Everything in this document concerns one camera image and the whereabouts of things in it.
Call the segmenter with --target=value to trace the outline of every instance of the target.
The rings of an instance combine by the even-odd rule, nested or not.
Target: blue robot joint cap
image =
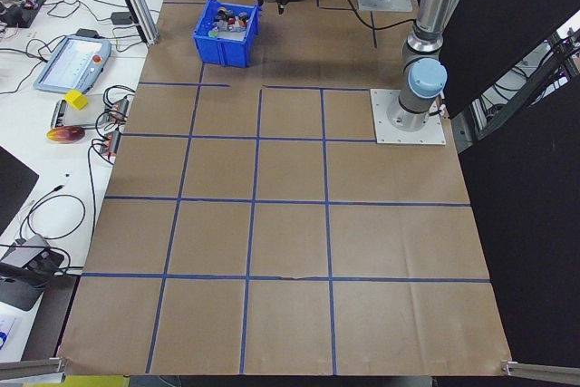
[[[409,88],[422,99],[437,97],[445,88],[448,75],[446,68],[436,59],[424,58],[417,61],[409,71]]]

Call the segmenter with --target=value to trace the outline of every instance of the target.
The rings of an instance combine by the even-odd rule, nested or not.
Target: white table
[[[124,5],[123,0],[103,0],[114,4]],[[147,0],[151,10],[159,11],[163,0]],[[87,5],[99,17],[109,17],[113,11],[125,11],[110,5],[97,4],[86,1]],[[47,8],[42,8],[30,29],[21,29],[9,39],[0,40],[0,47],[24,49],[31,38],[39,38],[45,42],[63,34],[74,34],[79,28],[94,29],[104,36],[112,36],[113,25],[110,22],[97,23],[86,10],[79,10],[70,18],[60,19],[46,15]],[[138,38],[121,40],[123,44],[138,42]],[[140,72],[145,63],[147,47],[139,44],[130,50],[117,53],[114,48],[111,59],[107,62],[95,86],[87,92],[90,102],[100,101],[102,92],[113,84],[123,84],[133,89],[137,87]],[[36,60],[26,58],[18,53],[0,52],[0,92],[11,91],[22,78],[37,63]],[[32,201],[39,199],[54,187],[63,184],[59,193],[68,193],[79,197],[87,207],[87,216],[81,227],[73,235],[53,241],[54,247],[66,249],[72,257],[74,266],[84,265],[92,230],[92,194],[90,188],[87,165],[87,149],[91,139],[96,138],[92,131],[74,144],[57,144],[46,139],[46,132],[50,129],[55,104],[62,95],[50,92],[40,92],[33,88],[32,83],[42,70],[39,65],[32,77],[21,87],[16,94],[0,95],[0,145],[28,165],[40,178],[33,192],[24,203],[30,207]],[[111,97],[122,97],[126,92],[111,93]],[[97,211],[101,206],[102,198],[111,175],[111,166],[92,157],[92,172],[97,197]],[[38,210],[34,217],[37,231],[47,236],[58,236],[74,227],[81,217],[81,208],[78,203],[69,198],[58,198],[46,207]],[[16,217],[9,228],[0,236],[0,243],[11,244],[18,233],[20,219],[25,216],[25,210]],[[0,247],[0,255],[6,248]],[[13,315],[18,318],[13,331],[0,350],[0,362],[19,361],[22,357],[26,341],[30,334],[40,300],[29,312],[23,312],[9,305],[0,303],[0,314]]]

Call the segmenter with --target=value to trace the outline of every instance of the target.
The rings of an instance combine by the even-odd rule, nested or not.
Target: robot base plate
[[[372,117],[374,132],[379,144],[395,145],[445,145],[445,132],[439,115],[429,117],[419,131],[397,129],[387,118],[387,108],[399,97],[400,90],[371,90]],[[433,103],[430,111],[435,112]]]
[[[392,13],[410,13],[413,10],[411,0],[358,0],[360,11],[387,11]]]

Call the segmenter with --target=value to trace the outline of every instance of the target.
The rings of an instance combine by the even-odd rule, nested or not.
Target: yellow block
[[[127,387],[124,376],[67,376],[62,384],[24,384],[24,387]]]
[[[89,104],[89,101],[82,94],[82,92],[79,92],[76,90],[68,91],[64,95],[64,99],[66,100],[67,103],[69,103],[71,106],[73,106],[74,109],[78,109],[78,110],[84,108],[87,104]]]

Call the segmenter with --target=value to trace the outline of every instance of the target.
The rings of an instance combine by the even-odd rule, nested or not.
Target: blue plastic bin
[[[225,38],[212,38],[208,32],[214,27],[214,17],[219,7],[231,9],[234,14],[248,13],[246,33],[242,41]],[[199,57],[204,63],[217,63],[223,66],[248,67],[252,43],[258,32],[258,6],[221,4],[217,0],[208,0],[191,37],[198,48]]]

